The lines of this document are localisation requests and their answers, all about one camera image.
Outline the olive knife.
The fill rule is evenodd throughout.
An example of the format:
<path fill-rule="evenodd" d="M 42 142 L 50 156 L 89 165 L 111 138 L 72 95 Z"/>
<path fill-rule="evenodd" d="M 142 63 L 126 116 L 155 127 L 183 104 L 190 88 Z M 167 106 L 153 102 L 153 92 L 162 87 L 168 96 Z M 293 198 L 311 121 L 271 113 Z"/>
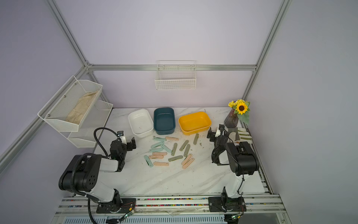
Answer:
<path fill-rule="evenodd" d="M 189 143 L 189 140 L 185 140 L 184 143 L 182 144 L 182 146 L 180 147 L 180 151 L 183 151 L 188 143 Z"/>
<path fill-rule="evenodd" d="M 194 137 L 194 141 L 193 144 L 196 145 L 199 139 L 199 133 L 196 133 L 195 137 Z"/>
<path fill-rule="evenodd" d="M 179 155 L 179 156 L 175 156 L 175 157 L 171 157 L 168 159 L 169 162 L 175 161 L 175 160 L 179 160 L 179 159 L 183 159 L 184 156 Z"/>
<path fill-rule="evenodd" d="M 190 150 L 190 144 L 187 144 L 186 148 L 185 148 L 185 151 L 184 151 L 184 157 L 188 157 L 189 150 Z"/>
<path fill-rule="evenodd" d="M 171 152 L 171 156 L 175 156 L 177 146 L 178 146 L 178 144 L 174 143 L 173 148 L 172 148 L 172 152 Z"/>

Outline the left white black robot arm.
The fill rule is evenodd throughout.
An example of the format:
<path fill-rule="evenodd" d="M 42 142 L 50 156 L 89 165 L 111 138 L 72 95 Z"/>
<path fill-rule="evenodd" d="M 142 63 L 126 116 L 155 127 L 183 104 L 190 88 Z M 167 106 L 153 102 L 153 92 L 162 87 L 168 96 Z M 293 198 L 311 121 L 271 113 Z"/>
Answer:
<path fill-rule="evenodd" d="M 97 132 L 100 130 L 110 131 L 116 136 L 110 145 L 109 152 L 105 150 L 98 139 Z M 133 137 L 127 141 L 124 131 L 115 132 L 106 127 L 96 128 L 93 135 L 104 155 L 85 153 L 74 156 L 59 179 L 59 189 L 86 197 L 96 203 L 111 203 L 121 206 L 122 200 L 118 190 L 101 182 L 99 174 L 101 172 L 121 172 L 125 166 L 127 152 L 137 147 L 136 140 Z"/>

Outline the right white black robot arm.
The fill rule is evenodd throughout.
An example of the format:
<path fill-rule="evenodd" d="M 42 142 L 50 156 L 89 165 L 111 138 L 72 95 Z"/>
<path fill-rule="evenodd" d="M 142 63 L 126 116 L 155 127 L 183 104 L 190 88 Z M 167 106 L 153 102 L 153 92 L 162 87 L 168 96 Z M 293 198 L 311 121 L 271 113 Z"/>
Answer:
<path fill-rule="evenodd" d="M 207 134 L 209 141 L 214 143 L 211 153 L 212 163 L 217 166 L 229 166 L 236 176 L 234 182 L 223 187 L 220 201 L 214 202 L 210 199 L 209 203 L 223 212 L 234 209 L 245 211 L 243 187 L 248 178 L 259 170 L 260 164 L 248 142 L 235 143 L 229 135 L 224 125 L 219 125 L 215 132 L 210 129 Z"/>

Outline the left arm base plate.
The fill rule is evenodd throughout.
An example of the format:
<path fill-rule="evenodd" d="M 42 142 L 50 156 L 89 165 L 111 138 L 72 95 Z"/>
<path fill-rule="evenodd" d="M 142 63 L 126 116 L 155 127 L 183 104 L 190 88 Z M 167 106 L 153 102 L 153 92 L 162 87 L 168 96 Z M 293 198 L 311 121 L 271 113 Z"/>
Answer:
<path fill-rule="evenodd" d="M 108 202 L 99 203 L 96 213 L 97 214 L 126 214 L 135 209 L 136 206 L 135 198 L 121 198 L 119 203 Z"/>

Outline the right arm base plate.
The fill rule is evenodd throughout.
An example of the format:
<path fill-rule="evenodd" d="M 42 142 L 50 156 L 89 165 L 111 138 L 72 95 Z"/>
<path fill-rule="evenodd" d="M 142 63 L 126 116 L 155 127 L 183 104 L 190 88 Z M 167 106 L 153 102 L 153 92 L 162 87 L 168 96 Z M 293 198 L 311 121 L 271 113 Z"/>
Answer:
<path fill-rule="evenodd" d="M 243 197 L 238 198 L 208 198 L 210 212 L 246 212 L 246 203 Z"/>

